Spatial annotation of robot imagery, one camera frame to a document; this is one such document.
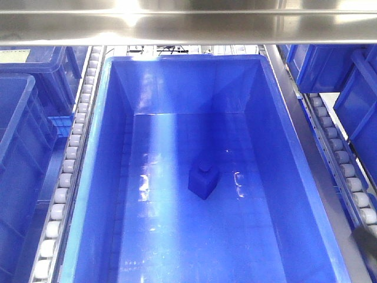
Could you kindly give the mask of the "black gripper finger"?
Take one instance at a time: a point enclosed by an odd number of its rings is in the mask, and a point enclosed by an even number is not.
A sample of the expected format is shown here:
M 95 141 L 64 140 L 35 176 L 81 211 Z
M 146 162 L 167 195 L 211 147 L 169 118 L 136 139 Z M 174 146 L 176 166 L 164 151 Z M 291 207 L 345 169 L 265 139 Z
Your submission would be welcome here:
M 351 232 L 358 248 L 371 260 L 376 261 L 376 236 L 372 230 L 364 225 L 356 227 Z

